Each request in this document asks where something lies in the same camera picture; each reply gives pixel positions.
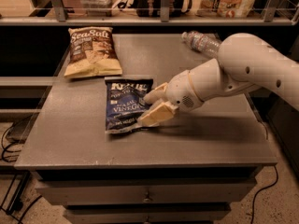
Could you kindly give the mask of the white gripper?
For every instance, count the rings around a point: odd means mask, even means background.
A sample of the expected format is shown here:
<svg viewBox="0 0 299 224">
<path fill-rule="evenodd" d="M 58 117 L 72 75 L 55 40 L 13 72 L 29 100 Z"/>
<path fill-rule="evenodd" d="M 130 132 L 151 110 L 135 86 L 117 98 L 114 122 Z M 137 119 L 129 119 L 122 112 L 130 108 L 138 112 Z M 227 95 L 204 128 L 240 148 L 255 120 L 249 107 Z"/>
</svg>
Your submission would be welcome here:
<svg viewBox="0 0 299 224">
<path fill-rule="evenodd" d="M 158 125 L 172 119 L 178 110 L 190 112 L 204 103 L 194 91 L 189 70 L 147 93 L 144 101 L 150 108 L 137 119 L 143 127 Z"/>
</svg>

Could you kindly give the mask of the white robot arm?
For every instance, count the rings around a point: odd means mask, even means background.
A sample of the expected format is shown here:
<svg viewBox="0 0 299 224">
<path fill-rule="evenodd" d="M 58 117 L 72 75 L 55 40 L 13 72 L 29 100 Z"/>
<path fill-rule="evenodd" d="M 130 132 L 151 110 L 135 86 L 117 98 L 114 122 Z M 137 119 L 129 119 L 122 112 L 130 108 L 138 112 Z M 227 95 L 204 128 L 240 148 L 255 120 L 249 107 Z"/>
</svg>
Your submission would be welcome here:
<svg viewBox="0 0 299 224">
<path fill-rule="evenodd" d="M 216 98 L 266 88 L 299 109 L 299 65 L 256 35 L 239 33 L 223 41 L 191 31 L 181 36 L 210 60 L 186 70 L 144 97 L 149 110 L 138 118 L 156 126 L 177 112 L 190 112 Z"/>
</svg>

